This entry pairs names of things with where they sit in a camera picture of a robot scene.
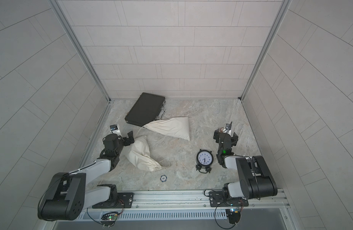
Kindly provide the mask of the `cream cloth bag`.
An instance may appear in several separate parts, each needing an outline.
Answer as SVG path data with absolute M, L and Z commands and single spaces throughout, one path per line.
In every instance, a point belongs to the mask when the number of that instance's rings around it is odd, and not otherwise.
M 156 120 L 142 126 L 159 134 L 190 141 L 190 125 L 188 117 L 173 117 Z
M 154 172 L 163 167 L 151 158 L 149 145 L 146 136 L 140 136 L 130 145 L 128 153 L 125 155 L 131 164 L 143 171 Z

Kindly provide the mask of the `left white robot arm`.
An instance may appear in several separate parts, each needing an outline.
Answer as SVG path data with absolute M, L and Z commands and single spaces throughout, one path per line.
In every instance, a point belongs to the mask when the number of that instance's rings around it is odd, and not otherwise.
M 133 193 L 118 193 L 116 185 L 101 184 L 87 191 L 86 186 L 117 166 L 123 147 L 134 143 L 133 132 L 127 137 L 116 133 L 103 139 L 104 149 L 93 163 L 71 172 L 59 172 L 38 203 L 38 218 L 45 221 L 75 220 L 82 210 L 129 209 Z

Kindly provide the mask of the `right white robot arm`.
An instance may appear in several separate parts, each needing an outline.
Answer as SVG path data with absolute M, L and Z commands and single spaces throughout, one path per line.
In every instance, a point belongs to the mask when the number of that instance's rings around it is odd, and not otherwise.
M 226 183 L 222 188 L 226 200 L 235 198 L 261 199 L 276 196 L 278 188 L 263 156 L 241 156 L 232 152 L 236 146 L 238 135 L 232 136 L 227 129 L 217 129 L 213 135 L 219 144 L 217 151 L 218 163 L 227 169 L 237 170 L 238 181 Z

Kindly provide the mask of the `black alarm clock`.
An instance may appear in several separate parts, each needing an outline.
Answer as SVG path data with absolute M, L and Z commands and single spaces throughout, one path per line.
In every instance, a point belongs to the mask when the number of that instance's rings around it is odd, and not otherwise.
M 214 158 L 212 151 L 201 149 L 196 155 L 196 170 L 200 173 L 207 174 L 210 173 L 212 168 Z

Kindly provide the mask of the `black briefcase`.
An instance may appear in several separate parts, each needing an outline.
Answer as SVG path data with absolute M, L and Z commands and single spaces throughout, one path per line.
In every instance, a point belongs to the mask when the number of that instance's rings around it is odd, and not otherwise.
M 125 121 L 139 127 L 155 121 L 164 107 L 165 100 L 164 96 L 142 93 L 126 115 Z

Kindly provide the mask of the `blue poker chip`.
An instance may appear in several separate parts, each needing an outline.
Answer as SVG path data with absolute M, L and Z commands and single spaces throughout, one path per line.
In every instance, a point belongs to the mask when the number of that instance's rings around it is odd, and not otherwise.
M 162 175 L 162 176 L 160 177 L 160 181 L 161 181 L 161 182 L 166 182 L 166 181 L 167 181 L 167 176 L 166 176 L 166 175 Z

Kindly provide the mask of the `right circuit board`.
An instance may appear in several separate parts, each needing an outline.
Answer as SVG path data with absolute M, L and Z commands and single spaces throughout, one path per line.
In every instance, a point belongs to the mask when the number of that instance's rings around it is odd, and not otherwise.
M 229 224 L 236 225 L 241 219 L 241 211 L 238 209 L 226 209 L 226 216 Z

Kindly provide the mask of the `circuit board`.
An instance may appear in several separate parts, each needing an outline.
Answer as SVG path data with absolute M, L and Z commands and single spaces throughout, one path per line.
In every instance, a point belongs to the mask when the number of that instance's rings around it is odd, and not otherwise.
M 119 217 L 119 212 L 116 212 L 116 211 L 105 213 L 102 215 L 102 217 L 100 219 L 100 223 L 103 226 L 107 226 L 110 228 L 115 224 L 118 217 Z
M 229 224 L 236 225 L 241 219 L 241 211 L 238 209 L 226 209 L 226 216 Z

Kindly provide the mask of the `left circuit board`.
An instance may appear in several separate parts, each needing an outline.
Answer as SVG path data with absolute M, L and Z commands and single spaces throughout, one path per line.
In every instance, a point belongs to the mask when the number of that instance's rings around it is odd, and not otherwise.
M 105 213 L 102 215 L 102 217 L 100 219 L 100 223 L 103 226 L 107 226 L 110 228 L 115 224 L 118 217 L 119 217 L 119 212 L 116 212 L 116 211 Z

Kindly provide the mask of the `aluminium mounting rail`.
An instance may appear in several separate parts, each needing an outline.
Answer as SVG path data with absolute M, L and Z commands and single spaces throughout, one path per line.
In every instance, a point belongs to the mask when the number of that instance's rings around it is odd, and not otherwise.
M 226 209 L 238 209 L 243 212 L 267 211 L 279 212 L 286 218 L 290 207 L 283 190 L 276 196 L 261 199 L 224 199 L 221 191 L 178 190 L 178 191 L 134 191 L 133 203 L 129 209 L 94 209 L 82 210 L 75 221 L 100 223 L 103 214 L 119 212 L 117 221 L 126 220 L 226 220 Z

